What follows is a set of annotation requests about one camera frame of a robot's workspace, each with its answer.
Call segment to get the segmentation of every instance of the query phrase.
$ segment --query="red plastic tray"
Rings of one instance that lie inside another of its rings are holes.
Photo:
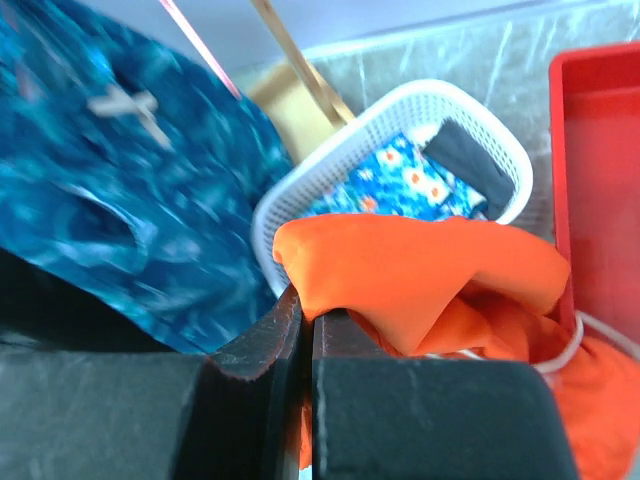
[[[640,43],[562,53],[550,87],[559,320],[575,307],[640,342]]]

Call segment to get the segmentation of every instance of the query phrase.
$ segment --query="orange fabric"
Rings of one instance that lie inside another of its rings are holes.
[[[570,334],[544,317],[562,295],[567,262],[517,228],[453,218],[322,215],[290,222],[274,241],[305,317],[346,308],[385,350],[421,356],[468,348],[537,363]],[[640,438],[640,368],[585,338],[552,387],[582,477],[624,478]],[[301,468],[311,462],[303,410]]]

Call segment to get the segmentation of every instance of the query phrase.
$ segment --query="white plastic basket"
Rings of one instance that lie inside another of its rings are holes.
[[[450,83],[406,83],[329,138],[260,201],[253,217],[253,249],[277,296],[289,285],[289,278],[273,261],[276,230],[344,181],[349,171],[395,134],[419,127],[435,127],[435,132],[447,118],[462,125],[513,180],[513,196],[497,222],[511,223],[520,214],[531,195],[533,172],[527,153],[513,134],[489,110]]]

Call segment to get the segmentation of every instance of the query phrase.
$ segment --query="basket rim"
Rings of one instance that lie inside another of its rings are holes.
[[[265,252],[262,241],[262,234],[265,230],[265,214],[269,211],[271,205],[296,184],[300,178],[306,176],[307,172],[321,163],[338,145],[379,116],[381,111],[386,110],[397,101],[415,94],[436,94],[453,100],[499,139],[500,144],[509,152],[513,163],[517,166],[520,188],[517,192],[514,192],[512,202],[496,222],[505,225],[509,224],[524,210],[533,190],[533,168],[527,152],[513,133],[484,105],[449,82],[437,79],[422,79],[404,83],[384,95],[354,120],[325,140],[300,165],[276,183],[258,203],[251,222],[251,243],[263,274],[276,295],[282,294],[286,285],[280,284],[272,252]]]

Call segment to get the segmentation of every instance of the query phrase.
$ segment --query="blue patterned fabric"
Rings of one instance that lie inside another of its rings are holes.
[[[212,74],[67,0],[8,0],[0,21],[0,247],[96,295],[181,352],[211,352],[274,298],[253,209],[291,169],[268,118]],[[37,101],[18,93],[26,67]],[[163,148],[136,115],[87,102],[150,92]]]
[[[398,134],[315,200],[303,216],[378,213],[426,221],[480,218],[486,199]]]

